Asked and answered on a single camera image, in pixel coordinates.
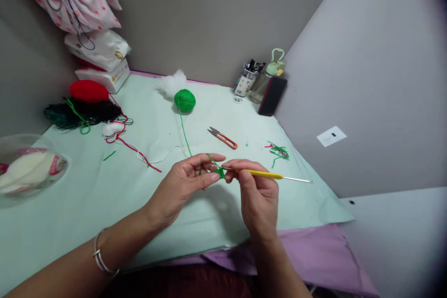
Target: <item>thread snips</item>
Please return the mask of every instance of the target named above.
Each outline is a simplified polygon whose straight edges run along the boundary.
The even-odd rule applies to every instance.
[[[236,142],[230,140],[229,138],[227,138],[224,134],[222,134],[220,131],[218,131],[217,129],[214,129],[212,127],[210,127],[211,130],[208,129],[208,131],[214,135],[215,137],[217,137],[219,140],[221,140],[223,143],[225,143],[227,146],[229,146],[230,148],[233,149],[237,149],[237,144]]]

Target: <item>table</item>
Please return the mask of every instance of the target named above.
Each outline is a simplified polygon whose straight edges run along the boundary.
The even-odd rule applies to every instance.
[[[178,109],[156,89],[158,79],[132,75],[114,98],[134,119],[122,137],[150,162],[163,159],[175,145],[185,147]],[[312,179],[313,184],[279,182],[278,229],[288,230],[353,220],[332,190],[294,149],[274,117],[260,116],[248,99],[232,101],[229,88],[188,83],[196,97],[194,110],[183,116],[193,154],[220,153],[248,158],[271,167],[267,141],[286,146],[290,161],[277,160],[272,170],[284,176]],[[212,136],[212,126],[238,143],[233,150]],[[101,125],[87,135],[51,127],[44,136],[68,159],[62,179],[45,191],[15,202],[0,203],[0,295],[50,262],[143,206],[172,164],[184,159],[179,148],[148,168],[124,145],[107,144]],[[114,150],[108,160],[105,157]],[[240,213],[237,182],[218,182],[188,201],[176,222],[135,257],[138,267],[204,250],[237,245],[248,237]]]

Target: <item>yellow crochet hook handle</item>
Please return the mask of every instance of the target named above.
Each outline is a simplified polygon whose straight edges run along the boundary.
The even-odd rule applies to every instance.
[[[283,179],[283,175],[280,174],[273,174],[271,172],[264,172],[264,171],[256,171],[256,170],[249,170],[247,169],[248,172],[250,172],[250,174],[252,176],[259,176],[259,177],[266,177],[266,178],[271,178],[271,179]]]
[[[227,167],[220,167],[218,165],[214,165],[216,168],[222,168],[225,170],[234,170],[237,173],[240,172],[240,170],[236,170],[236,169],[232,169],[232,168],[227,168]],[[290,177],[284,177],[283,175],[280,174],[273,174],[271,172],[264,172],[264,171],[256,171],[256,170],[249,170],[247,169],[248,172],[250,172],[250,174],[252,176],[260,176],[260,177],[266,177],[266,178],[271,178],[271,179],[290,179],[290,180],[294,180],[294,181],[298,181],[298,182],[304,182],[304,183],[313,183],[313,181],[309,181],[309,180],[305,180],[305,179],[298,179],[298,178],[290,178]]]

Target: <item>electrical outlet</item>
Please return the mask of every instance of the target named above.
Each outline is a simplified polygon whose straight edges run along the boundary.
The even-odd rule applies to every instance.
[[[330,146],[335,142],[347,138],[347,136],[340,130],[340,128],[335,126],[325,131],[324,133],[318,135],[317,138],[321,142],[321,144],[326,148],[327,146]]]

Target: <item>silver bracelet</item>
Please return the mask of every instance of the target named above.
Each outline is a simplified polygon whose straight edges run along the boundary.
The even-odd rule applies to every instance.
[[[111,271],[104,263],[104,261],[102,260],[102,256],[101,256],[101,249],[97,249],[97,244],[98,244],[98,238],[101,235],[102,232],[104,232],[107,228],[104,228],[103,230],[101,230],[98,235],[96,235],[95,237],[95,242],[93,244],[94,246],[94,254],[93,257],[95,258],[96,264],[99,266],[99,268],[104,271],[105,273],[107,273],[110,276],[115,277],[118,272],[120,271],[119,269],[117,269],[116,271]]]

